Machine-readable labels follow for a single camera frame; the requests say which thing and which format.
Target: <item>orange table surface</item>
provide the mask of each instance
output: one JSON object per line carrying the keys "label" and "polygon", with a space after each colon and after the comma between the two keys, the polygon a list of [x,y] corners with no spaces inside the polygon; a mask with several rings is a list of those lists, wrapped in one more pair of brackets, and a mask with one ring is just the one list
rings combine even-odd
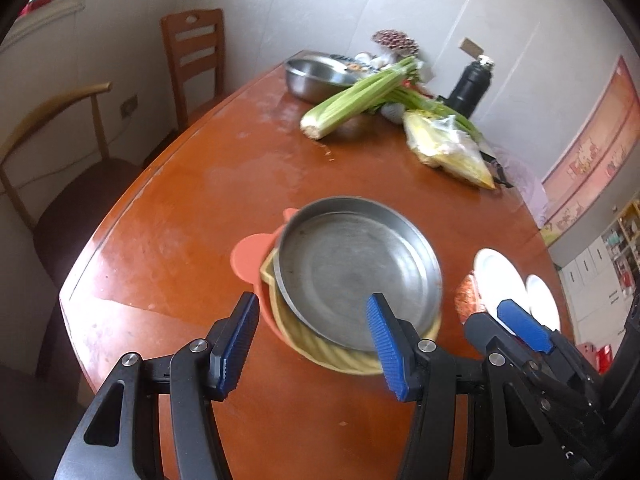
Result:
{"label": "orange table surface", "polygon": [[[546,281],[571,333],[558,275],[515,190],[481,190],[421,165],[401,128],[362,115],[322,143],[298,129],[309,110],[287,93],[281,66],[185,131],[104,219],[60,293],[72,344],[97,390],[126,352],[172,354],[206,335],[249,285],[229,256],[272,232],[286,208],[354,195],[394,208],[426,236],[443,275],[447,351],[477,356],[455,313],[456,286],[484,247],[523,277]],[[381,376],[339,374],[306,361],[258,325],[238,388],[214,405],[236,480],[394,478],[413,406]],[[165,475],[177,479],[168,399],[160,402]]]}

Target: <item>celery stalk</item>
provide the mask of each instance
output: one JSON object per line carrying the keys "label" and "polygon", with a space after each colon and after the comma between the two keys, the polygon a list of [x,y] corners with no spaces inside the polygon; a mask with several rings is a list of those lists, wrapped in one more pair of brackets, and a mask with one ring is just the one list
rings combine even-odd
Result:
{"label": "celery stalk", "polygon": [[452,108],[449,108],[446,104],[434,99],[429,99],[420,94],[420,92],[417,92],[410,88],[399,86],[398,88],[395,88],[391,92],[389,92],[389,94],[387,94],[382,99],[382,101],[390,103],[400,103],[401,105],[404,105],[407,110],[426,110],[427,112],[432,112],[443,118],[454,115],[456,117],[456,122],[459,124],[462,130],[468,133],[476,143],[482,140],[482,133],[480,133],[480,131],[474,126],[474,124],[465,116],[459,114]]}
{"label": "celery stalk", "polygon": [[380,101],[415,71],[415,58],[407,57],[377,74],[361,79],[336,96],[309,110],[300,120],[300,129],[311,139],[321,139],[340,124]]}

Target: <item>plastic bag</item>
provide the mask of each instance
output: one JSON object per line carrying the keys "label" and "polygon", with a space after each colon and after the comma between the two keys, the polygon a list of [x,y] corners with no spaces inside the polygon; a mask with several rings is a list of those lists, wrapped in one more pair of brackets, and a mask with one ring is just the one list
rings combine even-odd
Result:
{"label": "plastic bag", "polygon": [[436,119],[422,110],[402,117],[406,143],[421,163],[468,180],[476,186],[495,189],[494,179],[482,160],[478,145],[456,128],[456,117]]}
{"label": "plastic bag", "polygon": [[524,203],[527,205],[531,216],[539,229],[542,229],[547,220],[549,200],[546,196],[542,182],[533,173],[533,170],[513,153],[508,152],[502,146],[487,142],[491,153],[504,168],[507,180],[520,192]]}

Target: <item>chair seat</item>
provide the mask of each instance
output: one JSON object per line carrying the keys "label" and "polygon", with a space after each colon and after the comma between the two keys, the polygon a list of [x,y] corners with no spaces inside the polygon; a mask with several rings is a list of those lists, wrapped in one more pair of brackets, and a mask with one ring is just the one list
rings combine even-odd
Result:
{"label": "chair seat", "polygon": [[194,108],[189,113],[189,126],[191,126],[195,121],[197,121],[199,118],[201,118],[204,114],[206,114],[213,107],[217,106],[225,98],[226,98],[226,95],[217,96],[217,97],[214,97],[213,99],[209,99],[208,101],[204,102],[203,104],[201,104],[197,108]]}
{"label": "chair seat", "polygon": [[102,219],[141,172],[126,160],[102,160],[78,175],[46,208],[33,230],[33,245],[58,288]]}

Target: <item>mushroom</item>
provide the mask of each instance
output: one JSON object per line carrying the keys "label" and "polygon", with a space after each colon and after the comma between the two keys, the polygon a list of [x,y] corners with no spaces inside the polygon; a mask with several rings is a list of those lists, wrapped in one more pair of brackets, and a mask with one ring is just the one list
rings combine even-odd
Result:
{"label": "mushroom", "polygon": [[402,57],[416,56],[420,50],[415,40],[409,38],[404,32],[392,28],[377,31],[371,39]]}

